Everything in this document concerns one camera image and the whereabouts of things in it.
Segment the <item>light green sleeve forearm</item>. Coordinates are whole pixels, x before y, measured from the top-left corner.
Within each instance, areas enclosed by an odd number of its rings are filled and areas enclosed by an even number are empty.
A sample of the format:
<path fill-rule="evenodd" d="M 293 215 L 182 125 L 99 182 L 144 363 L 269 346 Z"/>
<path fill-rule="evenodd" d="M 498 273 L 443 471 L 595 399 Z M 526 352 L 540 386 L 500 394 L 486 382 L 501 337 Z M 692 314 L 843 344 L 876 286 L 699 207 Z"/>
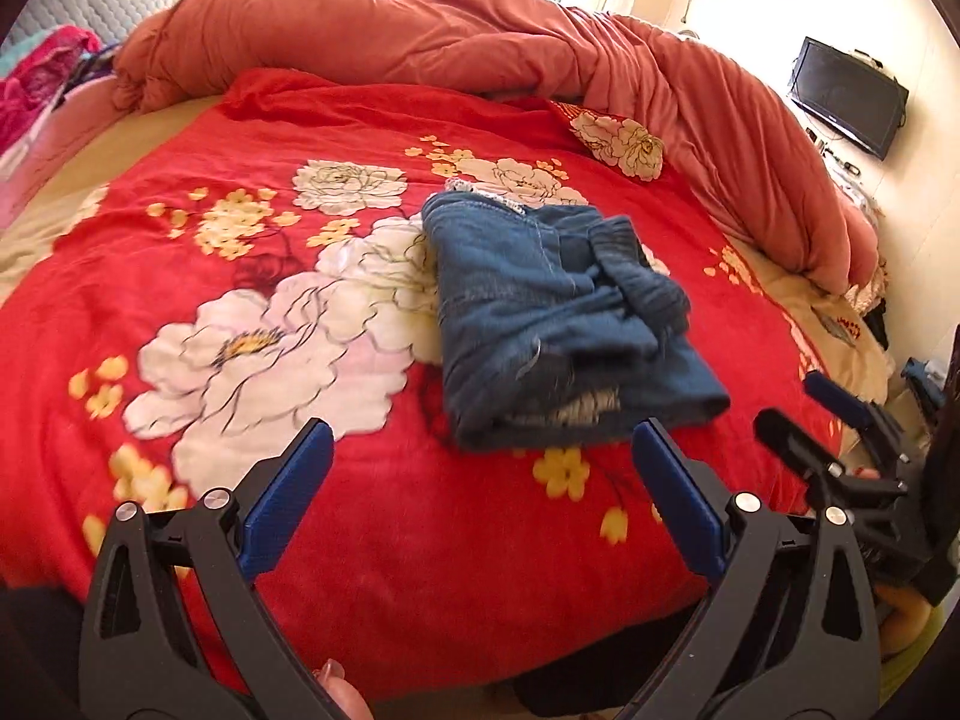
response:
<path fill-rule="evenodd" d="M 924 656 L 928 655 L 935 639 L 944 629 L 944 624 L 946 624 L 944 608 L 935 606 L 918 639 L 908 645 L 905 650 L 890 656 L 882 663 L 878 693 L 880 704 L 885 704 L 907 682 L 913 671 L 919 667 L 919 663 L 923 661 Z"/>

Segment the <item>right hand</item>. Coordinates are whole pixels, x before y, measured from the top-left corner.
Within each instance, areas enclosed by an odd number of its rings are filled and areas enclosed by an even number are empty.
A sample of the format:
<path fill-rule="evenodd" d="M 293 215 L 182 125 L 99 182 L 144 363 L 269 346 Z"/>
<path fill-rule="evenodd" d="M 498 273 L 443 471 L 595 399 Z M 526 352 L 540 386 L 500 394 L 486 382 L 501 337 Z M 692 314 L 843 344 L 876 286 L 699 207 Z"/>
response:
<path fill-rule="evenodd" d="M 874 595 L 889 608 L 884 621 L 878 624 L 880 655 L 884 658 L 900 655 L 919 639 L 931 621 L 932 606 L 918 590 L 910 585 L 890 587 L 874 585 Z"/>

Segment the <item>left hand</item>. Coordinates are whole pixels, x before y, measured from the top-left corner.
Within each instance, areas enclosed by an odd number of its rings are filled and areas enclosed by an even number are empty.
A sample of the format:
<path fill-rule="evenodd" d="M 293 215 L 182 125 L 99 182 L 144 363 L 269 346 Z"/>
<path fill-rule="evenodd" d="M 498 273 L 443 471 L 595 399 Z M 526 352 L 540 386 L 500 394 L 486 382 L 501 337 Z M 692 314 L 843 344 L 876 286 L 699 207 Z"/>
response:
<path fill-rule="evenodd" d="M 314 671 L 314 678 L 350 720 L 373 720 L 368 702 L 353 684 L 348 683 L 345 670 L 337 660 L 329 658 L 325 661 L 319 670 Z"/>

